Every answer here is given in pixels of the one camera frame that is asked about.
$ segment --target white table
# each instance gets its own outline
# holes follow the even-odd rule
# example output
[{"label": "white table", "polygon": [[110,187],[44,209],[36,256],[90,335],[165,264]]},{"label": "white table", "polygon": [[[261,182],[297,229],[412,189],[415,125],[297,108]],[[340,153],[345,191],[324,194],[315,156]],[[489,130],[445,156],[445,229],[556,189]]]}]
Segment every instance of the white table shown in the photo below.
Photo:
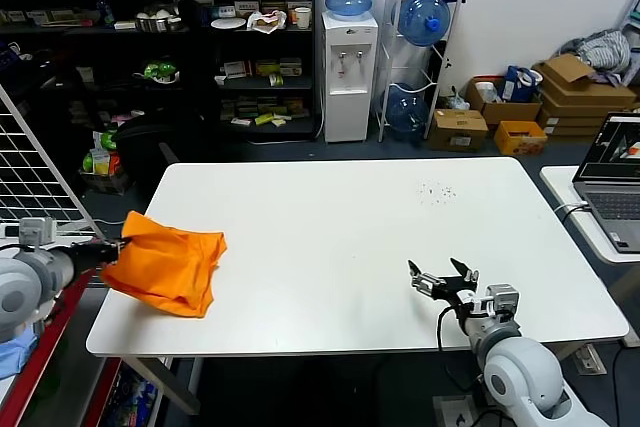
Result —
[{"label": "white table", "polygon": [[[573,187],[573,177],[578,166],[543,167],[540,177],[562,204],[581,202],[582,198]],[[604,263],[623,267],[627,272],[609,289],[617,301],[622,301],[640,287],[640,254],[621,254],[611,244],[600,224],[590,212],[574,212],[569,218],[585,238],[596,256]]]},{"label": "white table", "polygon": [[[628,330],[511,158],[177,164],[147,215],[225,233],[215,301],[185,319],[110,291],[87,348],[123,357],[190,413],[197,399],[150,358],[436,350],[445,305],[411,288],[407,259],[446,276],[455,257],[480,271],[482,291],[512,284],[522,333],[541,342]],[[443,343],[468,348],[453,315]]]}]

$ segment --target power outlet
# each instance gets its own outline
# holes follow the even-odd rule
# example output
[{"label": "power outlet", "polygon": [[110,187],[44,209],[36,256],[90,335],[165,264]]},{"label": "power outlet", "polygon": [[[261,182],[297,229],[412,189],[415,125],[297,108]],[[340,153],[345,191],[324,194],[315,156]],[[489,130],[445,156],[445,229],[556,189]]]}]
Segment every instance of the power outlet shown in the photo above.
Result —
[{"label": "power outlet", "polygon": [[433,397],[438,427],[471,427],[477,418],[473,397]]}]

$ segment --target laptop keyboard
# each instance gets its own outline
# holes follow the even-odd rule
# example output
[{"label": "laptop keyboard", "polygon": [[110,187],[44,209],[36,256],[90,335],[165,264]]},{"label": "laptop keyboard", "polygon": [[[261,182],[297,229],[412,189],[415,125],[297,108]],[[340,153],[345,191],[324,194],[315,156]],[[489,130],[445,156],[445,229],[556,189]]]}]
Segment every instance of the laptop keyboard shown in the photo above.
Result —
[{"label": "laptop keyboard", "polygon": [[640,220],[640,194],[587,194],[589,203],[606,220]]}]

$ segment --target red frame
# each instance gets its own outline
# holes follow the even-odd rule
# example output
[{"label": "red frame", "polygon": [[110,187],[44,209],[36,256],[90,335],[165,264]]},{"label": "red frame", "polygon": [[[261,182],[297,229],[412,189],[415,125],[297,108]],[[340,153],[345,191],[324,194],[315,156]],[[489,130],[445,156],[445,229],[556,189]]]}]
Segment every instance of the red frame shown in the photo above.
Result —
[{"label": "red frame", "polygon": [[29,400],[40,382],[44,369],[47,367],[93,274],[93,270],[85,272],[63,291],[61,296],[63,302],[60,303],[59,313],[40,336],[38,346],[31,354],[22,372],[13,381],[11,390],[4,398],[3,407],[0,409],[0,426],[17,426],[20,422],[27,405],[29,405]]},{"label": "red frame", "polygon": [[109,357],[104,363],[98,383],[91,395],[91,403],[82,420],[82,427],[97,427],[100,423],[121,364],[122,359],[118,357]]}]

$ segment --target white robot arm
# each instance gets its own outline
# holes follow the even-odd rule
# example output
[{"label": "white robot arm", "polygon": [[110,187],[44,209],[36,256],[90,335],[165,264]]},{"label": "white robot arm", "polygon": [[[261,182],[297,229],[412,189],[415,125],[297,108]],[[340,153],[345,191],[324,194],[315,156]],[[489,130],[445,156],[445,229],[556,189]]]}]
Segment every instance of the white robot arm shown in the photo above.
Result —
[{"label": "white robot arm", "polygon": [[588,412],[564,381],[560,363],[546,347],[522,337],[514,316],[518,292],[491,285],[476,295],[478,272],[451,259],[460,274],[435,277],[411,261],[411,285],[435,300],[446,300],[483,371],[484,383],[518,427],[607,427]]},{"label": "white robot arm", "polygon": [[21,219],[19,244],[2,246],[19,250],[13,258],[0,258],[0,343],[19,336],[30,324],[38,331],[62,289],[83,272],[118,258],[118,243],[97,239],[42,249],[43,240],[52,240],[42,234],[39,224],[44,221]]}]

